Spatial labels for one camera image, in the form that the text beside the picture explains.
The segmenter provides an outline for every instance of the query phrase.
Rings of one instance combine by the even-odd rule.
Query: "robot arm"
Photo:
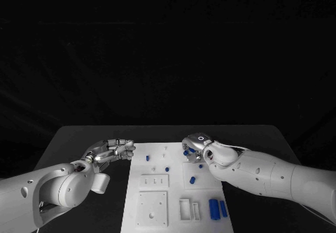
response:
[[[192,163],[205,159],[212,175],[247,192],[292,200],[336,224],[336,172],[292,164],[270,154],[228,146],[204,133],[182,141]]]
[[[135,141],[97,142],[83,158],[0,181],[0,233],[34,232],[77,207],[90,190],[104,194],[110,162],[132,160]]]

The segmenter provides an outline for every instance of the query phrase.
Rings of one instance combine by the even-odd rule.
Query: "blue cylinder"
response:
[[[221,201],[220,203],[221,203],[221,209],[223,209],[223,216],[228,217],[228,213],[227,213],[227,209],[225,209],[225,203],[224,203],[224,201]]]
[[[220,205],[218,205],[218,200],[217,199],[210,199],[210,208],[211,208],[212,220],[220,220],[221,219],[221,214],[220,214]]]
[[[192,178],[191,178],[191,184],[194,184],[195,183],[195,177],[192,176]]]

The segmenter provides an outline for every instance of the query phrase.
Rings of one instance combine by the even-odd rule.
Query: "robotic hand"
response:
[[[80,160],[0,181],[0,233],[34,232],[77,207],[90,190],[104,194],[110,162],[132,160],[135,141],[97,142]]]
[[[182,148],[192,163],[204,156],[217,179],[256,195],[298,202],[336,224],[336,171],[292,164],[270,154],[225,145],[205,133],[189,135]]]

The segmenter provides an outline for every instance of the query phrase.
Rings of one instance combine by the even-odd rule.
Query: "dark gray table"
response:
[[[224,144],[247,147],[300,164],[279,129],[270,125],[65,126],[57,132],[35,170],[74,162],[103,139],[132,139],[136,143],[182,142],[197,132],[210,134]],[[113,162],[104,170],[112,177],[106,193],[90,192],[81,205],[52,220],[39,232],[120,233],[129,172],[129,160]],[[336,232],[336,227],[296,202],[253,195],[227,182],[223,187],[236,233]]]

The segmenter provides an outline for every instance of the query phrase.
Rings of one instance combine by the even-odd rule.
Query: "black backdrop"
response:
[[[64,125],[272,124],[302,163],[335,169],[332,1],[6,4],[3,177]]]

